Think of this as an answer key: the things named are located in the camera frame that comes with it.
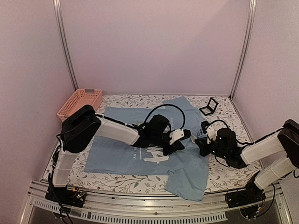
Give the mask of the light blue printed t-shirt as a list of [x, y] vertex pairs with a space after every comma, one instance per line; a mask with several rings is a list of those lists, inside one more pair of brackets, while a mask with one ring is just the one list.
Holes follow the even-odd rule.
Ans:
[[[183, 110], [184, 128], [197, 138], [203, 137], [200, 124], [204, 118], [185, 97], [166, 100]], [[145, 120], [151, 109], [106, 107], [104, 115], [129, 124]], [[174, 129], [182, 125], [182, 114], [173, 107], [162, 107], [154, 114], [161, 114]], [[199, 154], [199, 148], [190, 138], [183, 140], [184, 150], [163, 156], [162, 150], [134, 148], [117, 140], [94, 137], [84, 172], [116, 175], [168, 175], [165, 190], [192, 201], [202, 201], [208, 180], [208, 159]]]

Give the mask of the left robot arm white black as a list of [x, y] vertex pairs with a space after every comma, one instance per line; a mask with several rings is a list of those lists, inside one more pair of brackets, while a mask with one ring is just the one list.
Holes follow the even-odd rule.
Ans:
[[72, 164], [93, 137], [105, 137], [137, 148], [157, 147], [167, 156], [183, 150], [181, 141], [190, 136], [191, 132], [183, 126], [172, 129], [169, 120], [160, 114], [149, 113], [143, 123], [135, 125], [97, 114], [91, 105], [85, 105], [63, 121], [61, 133], [56, 136], [58, 145], [52, 157], [52, 173], [48, 176], [53, 187], [51, 194], [60, 203], [69, 199], [65, 188]]

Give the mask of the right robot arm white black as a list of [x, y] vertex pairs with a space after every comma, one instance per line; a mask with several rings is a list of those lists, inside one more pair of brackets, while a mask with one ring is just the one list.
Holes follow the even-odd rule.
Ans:
[[235, 132], [228, 127], [215, 130], [207, 121], [202, 122], [201, 127], [205, 137], [192, 137], [199, 154], [202, 157], [213, 154], [224, 159], [229, 167], [241, 169], [272, 154], [284, 154], [247, 184], [241, 196], [245, 203], [252, 203], [259, 197], [259, 189], [263, 190], [299, 167], [299, 125], [292, 119], [252, 143], [238, 142]]

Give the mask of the black open brooch box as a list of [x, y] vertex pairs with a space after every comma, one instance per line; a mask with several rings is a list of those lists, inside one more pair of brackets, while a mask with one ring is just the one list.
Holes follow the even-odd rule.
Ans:
[[199, 108], [199, 111], [204, 115], [204, 116], [209, 116], [215, 113], [217, 106], [218, 106], [218, 102], [211, 97], [207, 103], [206, 106]]

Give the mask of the pink plastic basket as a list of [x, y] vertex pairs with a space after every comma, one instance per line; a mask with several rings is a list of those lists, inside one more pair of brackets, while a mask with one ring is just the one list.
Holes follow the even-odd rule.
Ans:
[[97, 111], [102, 101], [102, 90], [77, 89], [58, 111], [57, 116], [63, 122], [85, 105], [91, 105], [93, 109]]

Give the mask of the floral patterned tablecloth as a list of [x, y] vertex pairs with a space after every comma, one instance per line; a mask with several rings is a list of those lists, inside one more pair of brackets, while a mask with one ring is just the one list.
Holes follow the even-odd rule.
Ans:
[[[98, 109], [103, 113], [107, 106], [125, 108], [154, 108], [165, 100], [176, 98], [175, 95], [110, 95], [103, 96], [103, 101]], [[216, 112], [206, 116], [208, 121], [217, 120], [213, 125], [216, 128], [229, 127], [235, 131], [240, 142], [249, 142], [250, 139], [242, 125], [235, 107], [228, 97], [215, 96], [218, 102]], [[79, 154], [73, 163], [68, 176], [69, 187], [79, 187], [89, 191], [111, 191], [129, 194], [167, 195], [165, 186], [167, 176], [157, 175], [113, 175], [84, 172], [89, 154], [89, 148]], [[235, 169], [224, 166], [223, 159], [215, 159], [208, 156], [208, 180], [206, 193], [227, 191], [243, 188], [248, 180], [262, 167], [260, 162], [255, 162], [246, 168]]]

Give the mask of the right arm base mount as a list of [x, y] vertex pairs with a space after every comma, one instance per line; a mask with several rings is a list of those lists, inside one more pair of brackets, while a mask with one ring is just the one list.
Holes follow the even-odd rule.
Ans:
[[228, 204], [229, 208], [235, 208], [240, 206], [249, 205], [251, 203], [257, 203], [257, 205], [251, 208], [239, 209], [240, 214], [247, 220], [257, 219], [265, 215], [274, 204], [274, 199], [276, 195], [276, 188], [275, 185], [271, 184], [273, 188], [273, 195], [270, 205], [265, 209], [266, 204], [266, 196], [263, 190], [251, 190], [251, 189], [244, 189], [244, 190], [237, 190], [235, 192], [227, 192], [225, 194], [225, 201]]

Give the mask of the aluminium front rail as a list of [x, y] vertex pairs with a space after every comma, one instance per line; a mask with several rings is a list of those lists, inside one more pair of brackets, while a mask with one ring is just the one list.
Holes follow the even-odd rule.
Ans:
[[70, 207], [68, 217], [57, 203], [45, 198], [47, 184], [33, 181], [21, 214], [22, 224], [291, 224], [284, 194], [278, 184], [266, 190], [261, 216], [249, 219], [256, 207], [230, 208], [225, 192], [206, 194], [202, 202], [172, 195], [136, 195], [93, 190], [82, 208]]

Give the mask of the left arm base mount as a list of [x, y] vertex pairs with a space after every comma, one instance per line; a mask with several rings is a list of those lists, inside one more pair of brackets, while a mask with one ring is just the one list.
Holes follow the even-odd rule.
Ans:
[[67, 186], [55, 187], [52, 181], [52, 174], [48, 174], [48, 190], [45, 199], [57, 202], [62, 205], [82, 208], [85, 203], [86, 192], [78, 187], [68, 189]]

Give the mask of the right aluminium frame post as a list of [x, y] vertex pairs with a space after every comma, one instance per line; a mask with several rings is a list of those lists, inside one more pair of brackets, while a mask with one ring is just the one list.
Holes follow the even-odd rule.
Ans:
[[240, 54], [240, 58], [238, 61], [233, 85], [232, 85], [230, 95], [229, 95], [229, 98], [231, 100], [234, 100], [234, 98], [236, 96], [237, 88], [238, 88], [240, 80], [241, 80], [242, 70], [243, 70], [243, 67], [245, 64], [246, 55], [247, 55], [249, 43], [250, 43], [250, 38], [251, 38], [253, 26], [254, 26], [256, 3], [257, 3], [257, 0], [249, 1], [249, 10], [248, 10], [248, 17], [247, 17], [247, 23], [246, 23], [246, 29], [245, 29], [245, 36], [243, 39], [241, 54]]

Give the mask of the aluminium frame post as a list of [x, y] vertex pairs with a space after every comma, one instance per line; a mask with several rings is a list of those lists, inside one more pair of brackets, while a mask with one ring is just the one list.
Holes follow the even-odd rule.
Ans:
[[246, 55], [247, 55], [249, 43], [250, 43], [250, 38], [251, 38], [253, 26], [254, 26], [256, 3], [257, 3], [257, 0], [249, 1], [249, 10], [248, 10], [248, 17], [247, 17], [247, 23], [246, 23], [246, 29], [245, 29], [245, 36], [243, 39], [241, 54], [240, 54], [240, 58], [238, 61], [233, 85], [232, 85], [230, 95], [229, 95], [229, 98], [231, 100], [234, 100], [234, 98], [236, 96], [237, 88], [238, 88], [240, 80], [241, 80], [242, 70], [243, 70], [243, 67], [245, 64]]
[[70, 51], [68, 48], [68, 43], [67, 43], [67, 37], [66, 37], [66, 32], [64, 28], [64, 21], [63, 21], [63, 14], [62, 14], [62, 8], [61, 8], [61, 2], [60, 0], [53, 0], [53, 6], [54, 6], [54, 12], [55, 12], [55, 17], [57, 21], [57, 28], [58, 28], [58, 33], [59, 33], [59, 38], [63, 50], [63, 55], [65, 58], [65, 63], [66, 67], [70, 76], [71, 80], [71, 85], [76, 91], [78, 89], [78, 82], [75, 76], [72, 60], [71, 60], [71, 55]]

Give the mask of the left aluminium frame post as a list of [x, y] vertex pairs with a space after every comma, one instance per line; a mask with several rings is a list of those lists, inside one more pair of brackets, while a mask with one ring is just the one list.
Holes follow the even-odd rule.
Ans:
[[71, 85], [76, 91], [78, 89], [78, 82], [75, 76], [72, 60], [71, 60], [71, 55], [70, 51], [68, 48], [68, 43], [67, 43], [67, 37], [66, 37], [66, 32], [64, 28], [64, 21], [63, 21], [63, 14], [62, 14], [62, 8], [61, 8], [61, 2], [60, 0], [53, 0], [53, 6], [54, 6], [54, 12], [55, 12], [55, 17], [57, 21], [57, 28], [58, 28], [58, 33], [59, 33], [59, 38], [63, 50], [63, 55], [65, 58], [65, 63], [66, 67], [70, 76], [71, 80]]

